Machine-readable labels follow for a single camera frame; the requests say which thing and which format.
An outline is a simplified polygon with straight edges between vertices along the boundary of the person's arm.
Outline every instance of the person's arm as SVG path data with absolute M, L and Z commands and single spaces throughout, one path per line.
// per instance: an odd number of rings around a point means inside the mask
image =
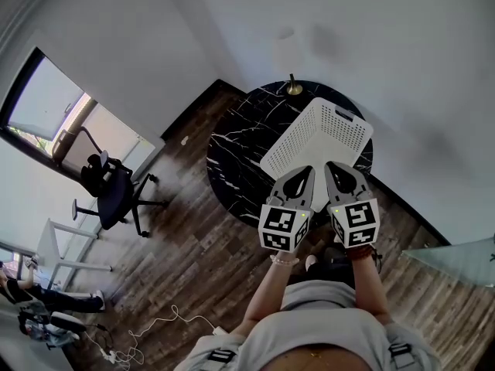
M 279 251 L 277 258 L 283 261 L 292 261 L 295 259 L 295 253 Z M 231 334 L 247 337 L 260 320 L 280 311 L 285 287 L 291 272 L 292 267 L 287 265 L 273 263 L 270 266 L 247 307 L 242 323 Z
M 385 289 L 371 256 L 353 260 L 356 308 L 370 312 L 382 325 L 392 323 Z
M 31 288 L 34 285 L 34 265 L 31 265 L 31 267 L 29 267 L 29 275 L 27 280 L 17 281 L 17 285 L 21 290 Z

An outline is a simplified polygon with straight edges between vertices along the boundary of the gray shirt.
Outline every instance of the gray shirt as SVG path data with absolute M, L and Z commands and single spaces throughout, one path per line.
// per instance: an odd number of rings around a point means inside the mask
M 438 358 L 417 332 L 383 326 L 355 308 L 344 283 L 307 281 L 288 286 L 280 312 L 261 320 L 247 338 L 202 337 L 176 371 L 256 371 L 299 346 L 329 344 L 361 357 L 373 370 L 434 371 Z

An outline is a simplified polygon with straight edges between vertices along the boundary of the wooden floor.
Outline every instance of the wooden floor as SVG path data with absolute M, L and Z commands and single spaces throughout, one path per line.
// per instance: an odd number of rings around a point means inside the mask
M 143 210 L 142 225 L 151 228 L 152 237 L 138 237 L 132 224 L 103 231 L 85 261 L 110 264 L 114 271 L 79 271 L 73 279 L 70 291 L 104 292 L 108 307 L 104 314 L 78 316 L 107 326 L 114 350 L 127 352 L 133 344 L 129 329 L 139 333 L 154 318 L 171 318 L 172 304 L 184 318 L 203 315 L 214 325 L 233 329 L 269 267 L 269 252 L 260 248 L 257 230 L 219 204 L 207 178 L 210 133 L 236 99 L 233 92 L 220 90 L 167 141 L 151 168 L 160 183 L 157 187 L 150 183 L 144 195 L 171 201 L 167 210 Z M 181 145 L 186 136 L 187 143 Z M 384 255 L 381 277 L 395 319 L 419 329 L 445 369 L 473 369 L 495 331 L 493 293 L 401 257 L 404 249 L 439 244 L 385 194 L 375 189 L 375 195 L 382 219 L 377 243 Z M 318 251 L 330 237 L 326 226 L 310 233 L 302 255 Z M 157 322 L 139 339 L 145 364 L 133 363 L 132 369 L 173 369 L 201 335 L 210 333 L 200 319 L 188 325 Z M 66 353 L 75 370 L 114 369 L 87 339 Z

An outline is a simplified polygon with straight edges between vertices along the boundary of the white laundry basket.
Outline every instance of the white laundry basket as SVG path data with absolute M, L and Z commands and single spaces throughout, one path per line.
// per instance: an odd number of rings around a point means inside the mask
M 328 203 L 324 165 L 337 161 L 353 166 L 373 134 L 366 121 L 316 97 L 292 122 L 261 160 L 273 179 L 300 166 L 316 170 L 311 207 L 319 212 Z

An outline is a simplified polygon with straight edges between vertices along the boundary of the round table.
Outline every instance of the round table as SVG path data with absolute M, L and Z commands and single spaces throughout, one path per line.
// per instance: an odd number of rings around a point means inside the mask
M 364 119 L 340 92 L 311 81 L 299 83 L 303 91 L 296 96 L 287 93 L 287 81 L 251 91 L 224 113 L 210 137 L 207 169 L 211 187 L 231 214 L 253 227 L 258 227 L 261 206 L 275 183 L 261 170 L 260 160 L 312 99 L 322 97 Z M 354 168 L 367 176 L 372 161 L 370 140 Z M 314 216 L 312 225 L 327 221 L 323 209 Z

